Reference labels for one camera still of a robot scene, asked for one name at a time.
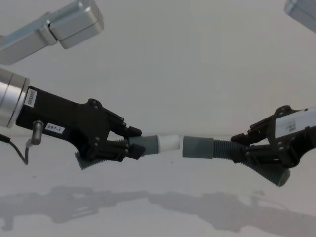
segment cylindrical silver joint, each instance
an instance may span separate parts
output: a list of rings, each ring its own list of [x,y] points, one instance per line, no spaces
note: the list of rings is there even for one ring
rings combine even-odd
[[[24,104],[30,80],[0,68],[0,126],[11,128]]]
[[[42,121],[37,120],[33,123],[33,133],[31,137],[31,143],[33,145],[40,144],[43,129],[44,129],[44,123]]]

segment black cable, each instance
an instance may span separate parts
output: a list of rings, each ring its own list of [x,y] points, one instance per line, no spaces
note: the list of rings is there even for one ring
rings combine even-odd
[[[29,163],[29,148],[26,147],[25,148],[25,157],[22,155],[21,151],[19,150],[19,148],[11,141],[8,142],[8,144],[10,144],[18,153],[19,157],[21,158],[21,160],[23,161],[23,163],[25,165],[28,165]]]
[[[13,142],[11,142],[11,138],[0,134],[0,142],[5,142],[5,143],[10,144],[16,150],[16,152],[18,153],[23,163],[25,165],[28,165],[29,163],[29,148],[28,147],[25,148],[25,157],[24,157],[22,153],[20,152],[19,148]]]

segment gray cylinder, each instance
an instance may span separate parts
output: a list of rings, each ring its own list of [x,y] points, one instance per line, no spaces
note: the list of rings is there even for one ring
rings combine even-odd
[[[183,138],[183,157],[213,159],[214,139],[202,137]]]
[[[28,78],[0,68],[0,126],[14,125],[29,85]]]
[[[158,154],[159,153],[159,142],[157,136],[148,136],[148,137],[131,137],[129,143],[137,144],[139,146],[145,147],[145,155]]]

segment white wall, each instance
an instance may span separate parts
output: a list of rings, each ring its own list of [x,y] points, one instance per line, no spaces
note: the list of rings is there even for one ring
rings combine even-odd
[[[4,1],[1,34],[70,2]],[[96,98],[145,134],[236,134],[281,105],[315,103],[316,35],[284,2],[97,0],[102,34],[3,67],[67,99]]]

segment label sticker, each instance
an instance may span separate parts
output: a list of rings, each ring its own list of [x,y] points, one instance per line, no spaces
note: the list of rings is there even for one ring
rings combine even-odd
[[[45,130],[62,134],[64,132],[65,128],[61,127],[61,126],[57,126],[57,125],[51,124],[51,123],[48,123],[46,125]]]
[[[284,123],[276,123],[276,138],[286,136],[296,132],[296,122],[294,119]]]
[[[24,104],[33,108],[37,93],[37,91],[29,89]]]
[[[276,138],[316,126],[316,109],[301,110],[276,119]]]

